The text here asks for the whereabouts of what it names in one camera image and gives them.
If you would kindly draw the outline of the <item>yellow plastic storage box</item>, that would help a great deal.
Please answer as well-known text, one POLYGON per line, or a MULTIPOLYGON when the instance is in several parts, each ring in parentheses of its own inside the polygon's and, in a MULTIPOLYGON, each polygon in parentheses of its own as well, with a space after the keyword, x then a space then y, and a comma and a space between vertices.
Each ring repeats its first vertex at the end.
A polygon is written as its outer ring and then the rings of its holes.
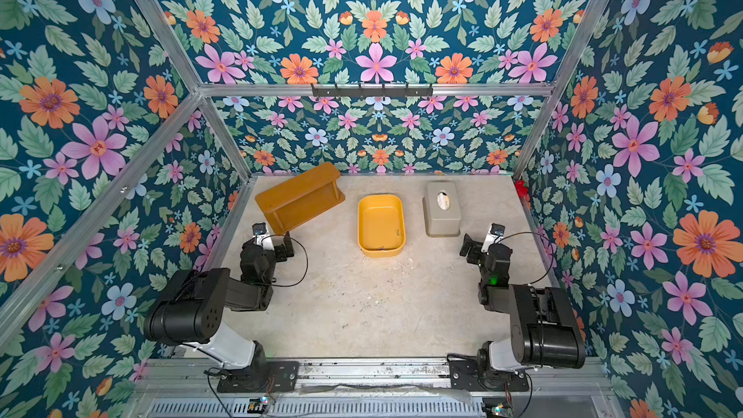
POLYGON ((406 245, 404 205, 396 195, 367 195, 358 204, 357 241, 366 257, 400 255, 406 245))

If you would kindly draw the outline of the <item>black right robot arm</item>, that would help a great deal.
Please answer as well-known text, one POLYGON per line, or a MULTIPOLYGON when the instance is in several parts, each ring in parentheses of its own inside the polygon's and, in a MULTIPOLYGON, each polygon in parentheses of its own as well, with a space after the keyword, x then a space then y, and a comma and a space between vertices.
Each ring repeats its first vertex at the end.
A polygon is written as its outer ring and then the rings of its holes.
POLYGON ((516 373, 527 368, 580 369, 584 338, 569 297, 562 288, 510 282, 513 250, 502 235, 484 242, 462 238, 460 256, 480 274, 479 304, 488 312, 507 315, 509 337, 485 342, 475 361, 480 373, 516 373))

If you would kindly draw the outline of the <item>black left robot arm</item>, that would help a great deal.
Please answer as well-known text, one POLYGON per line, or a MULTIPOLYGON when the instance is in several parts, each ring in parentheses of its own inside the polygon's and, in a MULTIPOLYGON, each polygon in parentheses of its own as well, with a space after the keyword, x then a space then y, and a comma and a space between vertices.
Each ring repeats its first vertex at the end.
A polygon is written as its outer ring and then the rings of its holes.
POLYGON ((229 327, 224 311, 266 311, 274 290, 282 287, 275 280, 276 266, 295 256, 297 244, 289 233, 254 236, 243 245, 238 279, 227 268, 177 271, 145 317, 145 337, 191 348, 227 371, 264 370, 263 346, 229 327))

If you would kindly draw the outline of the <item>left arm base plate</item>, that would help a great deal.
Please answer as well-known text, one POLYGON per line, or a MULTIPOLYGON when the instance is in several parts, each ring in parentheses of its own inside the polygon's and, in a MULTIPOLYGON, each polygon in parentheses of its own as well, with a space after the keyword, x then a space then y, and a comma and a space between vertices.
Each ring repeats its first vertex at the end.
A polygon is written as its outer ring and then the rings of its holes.
POLYGON ((299 377, 300 364, 296 361, 269 360, 257 367, 227 370, 219 373, 219 393, 276 393, 291 392, 299 377))

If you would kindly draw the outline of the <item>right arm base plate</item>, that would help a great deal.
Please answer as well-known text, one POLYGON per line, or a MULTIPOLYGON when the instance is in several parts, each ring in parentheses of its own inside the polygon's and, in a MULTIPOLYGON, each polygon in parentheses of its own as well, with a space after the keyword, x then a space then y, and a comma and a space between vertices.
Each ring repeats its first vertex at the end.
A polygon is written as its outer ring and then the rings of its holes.
POLYGON ((458 353, 446 356, 453 389, 467 392, 528 392, 529 382, 524 373, 497 371, 487 360, 458 353))

